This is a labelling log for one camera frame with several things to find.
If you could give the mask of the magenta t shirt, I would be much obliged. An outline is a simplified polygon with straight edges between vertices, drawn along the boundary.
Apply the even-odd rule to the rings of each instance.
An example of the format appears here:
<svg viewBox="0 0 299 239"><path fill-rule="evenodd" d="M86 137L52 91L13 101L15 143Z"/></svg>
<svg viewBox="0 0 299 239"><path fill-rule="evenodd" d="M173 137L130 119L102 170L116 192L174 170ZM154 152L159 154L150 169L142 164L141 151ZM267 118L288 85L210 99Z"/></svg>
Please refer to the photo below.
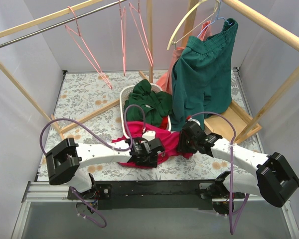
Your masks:
<svg viewBox="0 0 299 239"><path fill-rule="evenodd" d="M143 129L142 122L128 121L127 124L132 137L142 136L142 129ZM180 132L171 133L168 130L161 129L147 123L146 123L146 130L154 131L155 136L161 140L165 148L164 154L160 154L158 156L158 163L157 163L158 165L166 162L170 157L183 156L184 158L189 159L193 155L193 153L177 152Z"/></svg>

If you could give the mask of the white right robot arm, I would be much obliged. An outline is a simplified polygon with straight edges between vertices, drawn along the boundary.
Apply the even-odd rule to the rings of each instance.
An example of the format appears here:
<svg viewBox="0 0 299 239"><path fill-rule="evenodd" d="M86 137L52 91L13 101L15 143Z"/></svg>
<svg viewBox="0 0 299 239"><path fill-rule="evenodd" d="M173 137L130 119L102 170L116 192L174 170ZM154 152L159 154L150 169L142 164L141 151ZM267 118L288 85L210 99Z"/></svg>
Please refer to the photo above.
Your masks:
<svg viewBox="0 0 299 239"><path fill-rule="evenodd" d="M275 152L267 155L232 145L218 134L206 134L195 121L188 121L183 126L177 150L182 153L199 152L233 162L247 172L233 175L226 171L220 174L211 185L201 190L206 197L226 198L232 193L253 194L281 208L299 187L299 178L282 154Z"/></svg>

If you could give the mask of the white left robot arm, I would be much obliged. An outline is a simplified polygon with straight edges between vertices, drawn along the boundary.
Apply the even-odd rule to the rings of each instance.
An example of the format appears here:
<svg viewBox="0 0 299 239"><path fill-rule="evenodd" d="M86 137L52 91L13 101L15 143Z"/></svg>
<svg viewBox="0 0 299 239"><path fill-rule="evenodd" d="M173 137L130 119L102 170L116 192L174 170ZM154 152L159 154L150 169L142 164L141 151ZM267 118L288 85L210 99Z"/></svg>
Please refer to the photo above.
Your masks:
<svg viewBox="0 0 299 239"><path fill-rule="evenodd" d="M129 146L127 151L120 149ZM67 138L46 154L50 185L67 184L75 188L85 199L95 196L96 187L92 176L84 172L85 167L103 163L135 163L137 166L156 167L158 156L165 151L159 138L150 141L142 137L103 144L76 143Z"/></svg>

